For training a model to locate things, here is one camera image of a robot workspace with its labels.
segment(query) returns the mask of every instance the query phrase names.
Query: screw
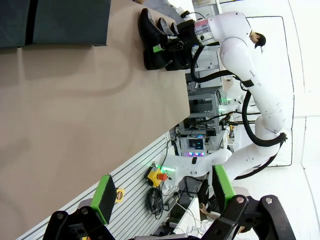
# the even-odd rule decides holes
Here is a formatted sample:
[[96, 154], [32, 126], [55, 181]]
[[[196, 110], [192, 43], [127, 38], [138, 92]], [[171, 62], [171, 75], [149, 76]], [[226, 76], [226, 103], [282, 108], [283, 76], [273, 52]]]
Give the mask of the screw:
[[62, 219], [62, 218], [64, 217], [64, 215], [63, 215], [61, 212], [59, 212], [59, 213], [56, 215], [56, 217], [57, 217], [58, 219]]
[[236, 198], [236, 201], [237, 201], [238, 204], [242, 204], [245, 200], [242, 197], [239, 196], [239, 197]]
[[265, 202], [266, 202], [267, 204], [271, 204], [271, 203], [272, 203], [272, 199], [271, 199], [270, 197], [267, 197], [267, 198], [265, 199]]
[[86, 214], [88, 213], [88, 209], [82, 208], [82, 209], [81, 209], [81, 213], [82, 213], [83, 215], [86, 215]]

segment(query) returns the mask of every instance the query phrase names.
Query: white table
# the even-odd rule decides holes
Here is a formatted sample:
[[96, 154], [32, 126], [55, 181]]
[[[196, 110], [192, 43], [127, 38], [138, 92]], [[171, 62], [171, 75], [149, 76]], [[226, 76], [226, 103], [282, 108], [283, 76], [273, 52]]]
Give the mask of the white table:
[[199, 234], [197, 229], [200, 227], [199, 200], [197, 197], [194, 197], [173, 232], [175, 234], [188, 234], [189, 236], [197, 237]]

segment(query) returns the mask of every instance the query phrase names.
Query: brown table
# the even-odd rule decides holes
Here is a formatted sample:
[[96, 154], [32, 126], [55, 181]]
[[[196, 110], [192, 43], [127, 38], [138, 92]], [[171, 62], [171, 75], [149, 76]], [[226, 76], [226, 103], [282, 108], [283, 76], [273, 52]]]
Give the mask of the brown table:
[[1, 239], [17, 238], [189, 116], [184, 72], [144, 68], [142, 8], [112, 1], [108, 46], [0, 49]]

